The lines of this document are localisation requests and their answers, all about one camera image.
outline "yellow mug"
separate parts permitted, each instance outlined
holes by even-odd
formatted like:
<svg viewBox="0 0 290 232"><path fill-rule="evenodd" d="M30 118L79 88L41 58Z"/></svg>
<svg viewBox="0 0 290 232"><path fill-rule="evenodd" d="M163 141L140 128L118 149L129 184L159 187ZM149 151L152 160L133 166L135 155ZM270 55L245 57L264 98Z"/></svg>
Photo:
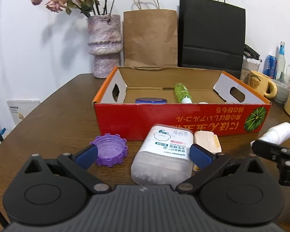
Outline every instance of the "yellow mug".
<svg viewBox="0 0 290 232"><path fill-rule="evenodd" d="M250 71L248 85L257 93L269 99L274 98L277 94L277 86L271 81L271 78L254 70Z"/></svg>

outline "cardboard box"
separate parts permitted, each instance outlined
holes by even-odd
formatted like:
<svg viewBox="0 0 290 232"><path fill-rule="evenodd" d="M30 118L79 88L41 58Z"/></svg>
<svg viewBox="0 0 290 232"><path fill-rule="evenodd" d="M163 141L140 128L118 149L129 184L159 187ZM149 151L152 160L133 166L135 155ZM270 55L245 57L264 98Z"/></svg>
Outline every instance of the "cardboard box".
<svg viewBox="0 0 290 232"><path fill-rule="evenodd" d="M186 85L193 104L177 103L177 83ZM140 97L164 98L168 103L135 104ZM120 134L128 141L143 141L154 124L193 132L207 130L218 136L259 132L271 102L220 70L116 67L93 99L93 106L102 135Z"/></svg>

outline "purple vase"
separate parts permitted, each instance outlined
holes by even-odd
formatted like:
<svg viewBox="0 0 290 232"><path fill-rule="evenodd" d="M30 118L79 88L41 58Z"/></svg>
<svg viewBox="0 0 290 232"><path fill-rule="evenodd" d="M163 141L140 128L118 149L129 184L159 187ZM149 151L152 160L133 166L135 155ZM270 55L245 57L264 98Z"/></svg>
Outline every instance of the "purple vase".
<svg viewBox="0 0 290 232"><path fill-rule="evenodd" d="M119 66L122 35L119 15L98 15L88 18L89 54L94 55L93 75L106 78Z"/></svg>

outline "product label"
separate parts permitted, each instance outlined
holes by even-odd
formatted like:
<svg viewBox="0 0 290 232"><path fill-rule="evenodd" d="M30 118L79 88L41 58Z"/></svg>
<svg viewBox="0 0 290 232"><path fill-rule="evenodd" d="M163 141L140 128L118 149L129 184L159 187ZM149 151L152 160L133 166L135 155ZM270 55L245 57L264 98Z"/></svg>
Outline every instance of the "product label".
<svg viewBox="0 0 290 232"><path fill-rule="evenodd" d="M156 125L150 129L140 151L189 160L192 144L191 132Z"/></svg>

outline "plastic container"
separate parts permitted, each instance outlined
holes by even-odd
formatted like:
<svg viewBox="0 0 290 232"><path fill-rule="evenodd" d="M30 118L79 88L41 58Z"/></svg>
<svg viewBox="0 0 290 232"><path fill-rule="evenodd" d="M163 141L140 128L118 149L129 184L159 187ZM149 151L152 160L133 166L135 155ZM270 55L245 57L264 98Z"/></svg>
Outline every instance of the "plastic container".
<svg viewBox="0 0 290 232"><path fill-rule="evenodd" d="M168 101L161 98L137 98L136 104L166 104Z"/></svg>
<svg viewBox="0 0 290 232"><path fill-rule="evenodd" d="M131 165L133 181L139 185L170 184L175 189L191 176L192 144L193 134L188 129L154 125Z"/></svg>
<svg viewBox="0 0 290 232"><path fill-rule="evenodd" d="M175 85L174 90L179 103L192 104L192 98L185 85L179 83Z"/></svg>
<svg viewBox="0 0 290 232"><path fill-rule="evenodd" d="M284 122L279 125L273 126L260 137L260 140L267 141L276 145L280 145L290 138L290 123Z"/></svg>
<svg viewBox="0 0 290 232"><path fill-rule="evenodd" d="M253 58L247 58L243 56L243 64L241 70L240 80L245 84L248 83L251 70L258 71L261 61Z"/></svg>

